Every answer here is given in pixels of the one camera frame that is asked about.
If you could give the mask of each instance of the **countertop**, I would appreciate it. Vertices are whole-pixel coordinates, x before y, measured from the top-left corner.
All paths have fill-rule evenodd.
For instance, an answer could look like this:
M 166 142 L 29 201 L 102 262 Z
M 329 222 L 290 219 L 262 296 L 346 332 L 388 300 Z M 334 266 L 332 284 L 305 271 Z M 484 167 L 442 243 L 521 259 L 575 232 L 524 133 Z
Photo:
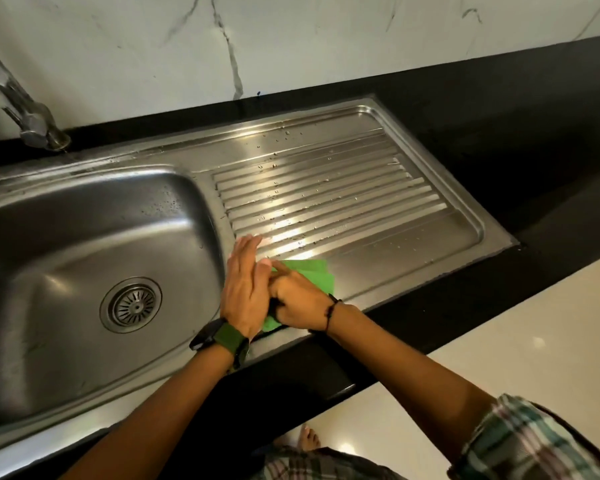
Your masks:
M 430 353 L 600 258 L 600 38 L 69 133 L 78 150 L 368 94 L 521 243 L 371 311 L 385 329 Z M 0 142 L 0 164 L 43 154 Z M 222 379 L 163 476 L 236 463 L 374 382 L 335 343 L 312 336 Z M 16 477 L 56 477 L 96 439 Z

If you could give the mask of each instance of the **faucet spout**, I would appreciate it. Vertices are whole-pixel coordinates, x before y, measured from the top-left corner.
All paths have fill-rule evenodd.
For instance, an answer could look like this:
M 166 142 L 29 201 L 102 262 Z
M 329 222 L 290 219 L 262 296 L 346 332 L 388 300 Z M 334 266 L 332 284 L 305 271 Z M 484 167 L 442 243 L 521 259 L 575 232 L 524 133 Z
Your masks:
M 20 127 L 24 144 L 55 152 L 71 144 L 69 135 L 56 126 L 49 108 L 34 101 L 1 61 L 0 92 L 8 101 L 2 110 Z

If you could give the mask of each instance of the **stainless steel sink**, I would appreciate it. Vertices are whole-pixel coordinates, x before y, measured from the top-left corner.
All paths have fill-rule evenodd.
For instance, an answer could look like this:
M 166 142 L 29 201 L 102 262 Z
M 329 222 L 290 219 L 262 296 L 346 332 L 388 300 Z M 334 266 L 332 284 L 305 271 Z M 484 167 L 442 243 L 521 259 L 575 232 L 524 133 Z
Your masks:
M 209 210 L 177 173 L 96 172 L 6 199 L 0 426 L 71 403 L 183 344 L 215 315 L 223 277 Z
M 182 367 L 247 233 L 362 309 L 515 243 L 371 98 L 0 168 L 0 476 Z

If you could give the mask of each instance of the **wristwatch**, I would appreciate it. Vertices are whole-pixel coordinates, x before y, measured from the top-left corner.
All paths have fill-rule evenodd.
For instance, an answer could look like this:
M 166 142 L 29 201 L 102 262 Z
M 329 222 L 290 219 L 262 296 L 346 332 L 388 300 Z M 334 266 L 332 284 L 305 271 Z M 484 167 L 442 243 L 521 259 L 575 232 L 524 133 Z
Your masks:
M 249 339 L 241 334 L 225 318 L 207 323 L 189 344 L 191 350 L 206 349 L 212 344 L 220 344 L 233 354 L 233 369 L 240 369 L 249 352 Z

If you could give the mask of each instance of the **shirt sleeve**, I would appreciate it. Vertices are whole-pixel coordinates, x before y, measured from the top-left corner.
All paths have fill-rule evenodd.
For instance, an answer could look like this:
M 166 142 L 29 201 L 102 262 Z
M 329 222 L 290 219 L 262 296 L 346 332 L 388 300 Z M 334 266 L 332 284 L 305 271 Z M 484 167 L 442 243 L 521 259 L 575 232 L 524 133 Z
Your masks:
M 502 395 L 451 466 L 452 480 L 598 480 L 600 460 L 529 401 Z

